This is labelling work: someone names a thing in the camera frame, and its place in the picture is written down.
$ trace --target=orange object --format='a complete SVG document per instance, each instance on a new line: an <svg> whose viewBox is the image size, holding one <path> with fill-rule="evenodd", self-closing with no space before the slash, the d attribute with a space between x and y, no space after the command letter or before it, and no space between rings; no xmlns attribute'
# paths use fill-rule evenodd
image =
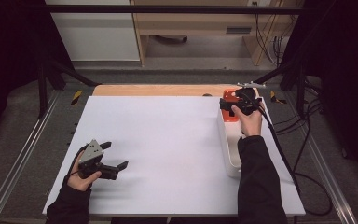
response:
<svg viewBox="0 0 358 224"><path fill-rule="evenodd" d="M227 102L237 103L240 98L235 96L235 89L226 89L223 91L223 99ZM229 111L222 109L223 121L224 122L236 122L238 121L237 116L230 116Z"/></svg>

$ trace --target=white tabletop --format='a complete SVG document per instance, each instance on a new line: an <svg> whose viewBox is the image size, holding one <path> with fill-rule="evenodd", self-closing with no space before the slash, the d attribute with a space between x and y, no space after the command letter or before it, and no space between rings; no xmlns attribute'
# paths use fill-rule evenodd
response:
<svg viewBox="0 0 358 224"><path fill-rule="evenodd" d="M236 216L239 180L227 175L217 126L218 97L91 96L43 210L55 201L78 150L110 141L102 162L130 161L117 180L92 186L89 212L107 217ZM272 136L263 131L268 145ZM273 155L278 153L276 147ZM287 216L304 215L282 158L271 156Z"/></svg>

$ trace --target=person's right hand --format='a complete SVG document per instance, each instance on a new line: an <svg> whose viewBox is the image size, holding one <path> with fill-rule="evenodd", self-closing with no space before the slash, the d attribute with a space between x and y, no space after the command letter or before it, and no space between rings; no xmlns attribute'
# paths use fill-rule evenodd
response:
<svg viewBox="0 0 358 224"><path fill-rule="evenodd" d="M261 121L263 116L261 115L260 111L256 110L247 116L243 114L242 111L235 105L233 105L231 109L240 119L241 129L246 137L261 134Z"/></svg>

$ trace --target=white cabinet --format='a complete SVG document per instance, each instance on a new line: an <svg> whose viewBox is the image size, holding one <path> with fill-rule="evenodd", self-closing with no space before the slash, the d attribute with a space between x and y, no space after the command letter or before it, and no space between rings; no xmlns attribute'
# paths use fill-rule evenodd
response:
<svg viewBox="0 0 358 224"><path fill-rule="evenodd" d="M46 0L48 5L129 5L128 0ZM139 61L130 13L52 13L72 61Z"/></svg>

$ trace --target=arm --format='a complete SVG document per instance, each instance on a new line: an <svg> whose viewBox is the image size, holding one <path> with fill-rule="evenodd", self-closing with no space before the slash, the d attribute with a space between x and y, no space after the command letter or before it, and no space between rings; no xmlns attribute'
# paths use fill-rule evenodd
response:
<svg viewBox="0 0 358 224"><path fill-rule="evenodd" d="M68 181L62 185L57 200L48 207L46 224L63 223L89 223L89 201L91 189L89 186L101 176L96 172L86 179L78 175L78 160L83 155L81 152L72 167Z"/></svg>
<svg viewBox="0 0 358 224"><path fill-rule="evenodd" d="M236 107L246 138L238 141L241 181L238 189L240 224L287 223L282 207L281 184L261 134L262 115L259 111L246 116Z"/></svg>

